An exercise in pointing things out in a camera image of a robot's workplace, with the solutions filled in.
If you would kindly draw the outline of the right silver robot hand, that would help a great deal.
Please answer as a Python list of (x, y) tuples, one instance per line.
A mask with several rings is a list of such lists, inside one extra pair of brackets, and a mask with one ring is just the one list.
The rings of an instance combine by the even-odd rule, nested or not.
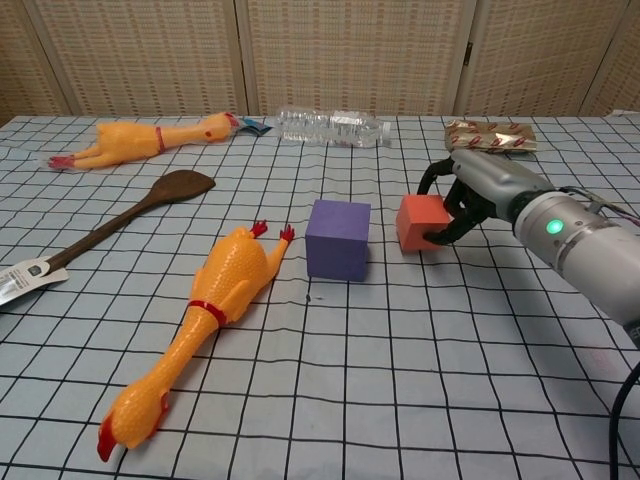
[(427, 194), (436, 178), (445, 175), (455, 177), (443, 201), (452, 220), (439, 232), (423, 234), (424, 240), (439, 246), (456, 242), (488, 218), (513, 223), (529, 202), (555, 190), (552, 183), (501, 154), (455, 150), (426, 169), (417, 193)]

